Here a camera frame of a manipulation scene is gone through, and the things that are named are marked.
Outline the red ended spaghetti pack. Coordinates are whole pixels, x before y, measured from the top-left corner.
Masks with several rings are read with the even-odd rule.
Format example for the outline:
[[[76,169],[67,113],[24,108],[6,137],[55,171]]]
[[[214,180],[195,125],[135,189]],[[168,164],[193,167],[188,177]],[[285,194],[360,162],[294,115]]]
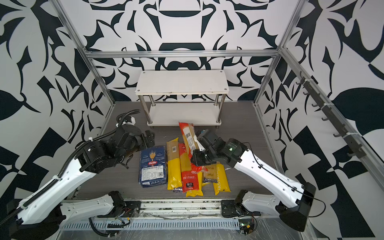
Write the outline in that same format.
[[[202,172],[204,170],[203,167],[197,167],[195,164],[192,163],[192,156],[193,156],[194,150],[200,149],[198,146],[198,143],[194,139],[194,137],[196,136],[194,124],[179,122],[179,127],[183,135],[188,157],[191,161],[192,172],[196,174],[199,172]]]

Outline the red yellow spaghetti pack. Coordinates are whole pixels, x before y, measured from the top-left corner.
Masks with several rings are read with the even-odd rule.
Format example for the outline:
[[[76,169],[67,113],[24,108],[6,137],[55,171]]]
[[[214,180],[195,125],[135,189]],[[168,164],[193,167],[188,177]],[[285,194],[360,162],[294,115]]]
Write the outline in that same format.
[[[197,190],[199,187],[198,175],[192,173],[191,162],[184,143],[179,143],[179,155],[183,192],[186,193],[190,190]]]

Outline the yellow brown spaghetti pack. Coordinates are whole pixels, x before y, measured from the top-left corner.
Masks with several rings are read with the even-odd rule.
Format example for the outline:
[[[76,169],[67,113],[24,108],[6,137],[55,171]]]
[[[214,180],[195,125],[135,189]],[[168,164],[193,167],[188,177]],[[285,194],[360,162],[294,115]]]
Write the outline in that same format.
[[[179,153],[179,138],[167,142],[169,191],[182,187],[182,173]]]

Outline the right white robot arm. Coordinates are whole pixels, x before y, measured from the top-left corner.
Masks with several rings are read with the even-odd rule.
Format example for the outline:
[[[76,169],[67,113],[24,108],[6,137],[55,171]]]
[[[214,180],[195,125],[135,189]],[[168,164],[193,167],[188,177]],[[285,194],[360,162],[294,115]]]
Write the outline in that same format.
[[[316,187],[294,181],[258,158],[249,145],[236,139],[222,140],[210,130],[198,136],[188,134],[190,143],[197,144],[191,161],[196,166],[228,165],[268,189],[270,195],[242,190],[235,202],[249,213],[260,212],[278,216],[288,227],[304,232],[315,200]]]

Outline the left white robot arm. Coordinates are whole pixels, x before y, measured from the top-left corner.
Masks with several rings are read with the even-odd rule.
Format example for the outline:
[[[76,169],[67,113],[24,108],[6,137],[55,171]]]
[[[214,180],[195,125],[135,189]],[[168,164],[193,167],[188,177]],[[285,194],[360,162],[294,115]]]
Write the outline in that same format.
[[[118,164],[135,152],[155,145],[155,133],[144,133],[132,124],[119,123],[111,132],[81,144],[65,161],[59,173],[37,192],[8,204],[8,216],[1,226],[9,226],[10,237],[17,240],[49,238],[65,225],[93,217],[116,218],[123,214],[126,203],[118,191],[77,203],[64,199],[79,186],[104,169]]]

